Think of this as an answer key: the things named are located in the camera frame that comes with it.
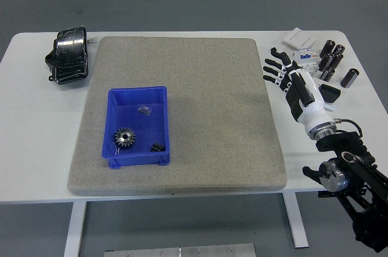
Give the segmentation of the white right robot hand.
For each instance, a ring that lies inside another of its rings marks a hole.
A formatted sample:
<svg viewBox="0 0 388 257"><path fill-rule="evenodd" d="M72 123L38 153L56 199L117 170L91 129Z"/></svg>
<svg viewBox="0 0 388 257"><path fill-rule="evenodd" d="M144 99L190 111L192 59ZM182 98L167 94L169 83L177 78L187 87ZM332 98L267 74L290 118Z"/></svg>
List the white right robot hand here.
<svg viewBox="0 0 388 257"><path fill-rule="evenodd" d="M325 111L323 96L309 72L291 60L287 53L279 53L273 47L270 54L281 62L265 59L263 79L286 94L294 120L304 126L310 139L318 141L335 134L335 121Z"/></svg>

